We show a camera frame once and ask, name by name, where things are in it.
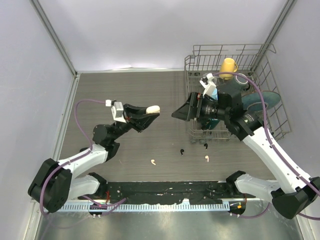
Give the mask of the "cream earbud charging case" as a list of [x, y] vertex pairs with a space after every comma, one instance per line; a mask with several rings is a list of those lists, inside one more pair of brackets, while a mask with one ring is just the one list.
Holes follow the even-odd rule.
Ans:
[[147, 114], [160, 113], [160, 107], [158, 105], [152, 105], [146, 108], [145, 112]]

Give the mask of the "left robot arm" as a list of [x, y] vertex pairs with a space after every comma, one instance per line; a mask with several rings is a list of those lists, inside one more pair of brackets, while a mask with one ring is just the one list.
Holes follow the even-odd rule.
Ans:
[[111, 109], [114, 123], [96, 125], [89, 147], [78, 154], [58, 161], [45, 160], [30, 184], [27, 193], [39, 203], [43, 215], [57, 212], [74, 198], [102, 199], [107, 192], [107, 181], [96, 173], [80, 175], [115, 157], [120, 148], [118, 138], [130, 130], [143, 132], [160, 116], [158, 105], [138, 107], [110, 99], [101, 104]]

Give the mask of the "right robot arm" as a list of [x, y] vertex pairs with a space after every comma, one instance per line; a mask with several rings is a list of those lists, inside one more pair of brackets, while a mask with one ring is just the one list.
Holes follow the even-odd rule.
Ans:
[[216, 100], [191, 92], [171, 116], [185, 122], [223, 121], [229, 132], [252, 149], [276, 179], [262, 180], [237, 171], [226, 179], [225, 190], [230, 197], [255, 196], [271, 203], [283, 217], [293, 219], [319, 196], [320, 178], [303, 171], [273, 139], [262, 119], [244, 109], [238, 89], [222, 86], [217, 90]]

